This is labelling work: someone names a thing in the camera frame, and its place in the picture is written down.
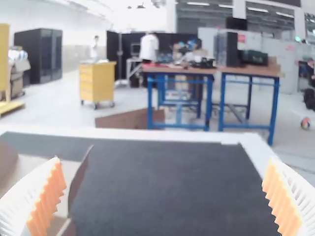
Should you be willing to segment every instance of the computer monitor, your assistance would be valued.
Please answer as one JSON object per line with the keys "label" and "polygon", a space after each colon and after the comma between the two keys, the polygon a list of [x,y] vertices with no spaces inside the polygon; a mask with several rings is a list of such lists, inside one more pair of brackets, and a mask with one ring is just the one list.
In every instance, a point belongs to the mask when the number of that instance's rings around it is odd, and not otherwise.
{"label": "computer monitor", "polygon": [[140,54],[140,44],[139,43],[132,43],[130,47],[131,47],[130,54],[133,57],[139,56],[139,54]]}
{"label": "computer monitor", "polygon": [[232,29],[232,30],[245,30],[245,31],[247,31],[248,25],[247,25],[246,19],[227,17],[225,19],[225,27],[227,29]]}

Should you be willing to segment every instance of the cardboard sheet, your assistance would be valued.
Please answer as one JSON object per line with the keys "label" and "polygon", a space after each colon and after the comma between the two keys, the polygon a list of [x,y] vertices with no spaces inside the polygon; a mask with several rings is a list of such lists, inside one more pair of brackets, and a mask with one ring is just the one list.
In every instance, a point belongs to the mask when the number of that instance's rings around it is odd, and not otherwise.
{"label": "cardboard sheet", "polygon": [[[96,128],[147,129],[148,109],[115,114],[95,119]],[[164,110],[153,111],[154,122],[164,122]]]}

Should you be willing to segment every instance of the ball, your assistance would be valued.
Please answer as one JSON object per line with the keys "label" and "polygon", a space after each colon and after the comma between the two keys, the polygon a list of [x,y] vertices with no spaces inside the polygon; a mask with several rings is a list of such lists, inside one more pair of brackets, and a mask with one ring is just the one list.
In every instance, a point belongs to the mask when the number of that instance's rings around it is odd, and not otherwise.
{"label": "ball", "polygon": [[303,118],[301,121],[301,128],[307,130],[310,129],[310,126],[311,126],[310,118],[308,117]]}

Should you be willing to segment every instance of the wooden tabletop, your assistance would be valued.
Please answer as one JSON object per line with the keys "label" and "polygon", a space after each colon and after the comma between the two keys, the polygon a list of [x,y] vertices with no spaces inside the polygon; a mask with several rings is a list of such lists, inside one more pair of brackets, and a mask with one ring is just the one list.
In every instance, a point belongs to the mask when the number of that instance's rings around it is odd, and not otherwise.
{"label": "wooden tabletop", "polygon": [[256,75],[256,76],[270,76],[270,77],[281,77],[282,73],[280,67],[277,65],[270,66],[255,66],[247,65],[246,67],[217,67],[217,70],[222,73],[235,73],[244,75]]}
{"label": "wooden tabletop", "polygon": [[143,72],[153,73],[178,73],[178,74],[200,74],[200,75],[213,75],[216,73],[216,69],[200,69],[192,68],[183,69],[181,67],[162,67],[162,66],[143,66]]}
{"label": "wooden tabletop", "polygon": [[153,72],[153,73],[178,73],[178,74],[201,74],[201,75],[213,75],[217,71],[222,73],[230,74],[244,74],[252,76],[270,76],[270,77],[281,77],[280,66],[277,64],[270,64],[269,66],[255,66],[247,65],[246,67],[224,67],[218,66],[213,69],[200,69],[189,67],[188,69],[183,69],[179,66],[173,67],[161,67],[161,66],[144,66],[142,67],[143,72]]}

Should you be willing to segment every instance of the black conveyor surface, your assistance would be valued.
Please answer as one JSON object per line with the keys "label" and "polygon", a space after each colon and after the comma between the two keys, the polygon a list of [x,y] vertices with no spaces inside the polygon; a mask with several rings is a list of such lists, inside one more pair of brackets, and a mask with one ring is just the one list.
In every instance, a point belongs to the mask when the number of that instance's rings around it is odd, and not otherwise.
{"label": "black conveyor surface", "polygon": [[78,236],[279,236],[261,179],[240,145],[5,133],[21,154],[80,160]]}

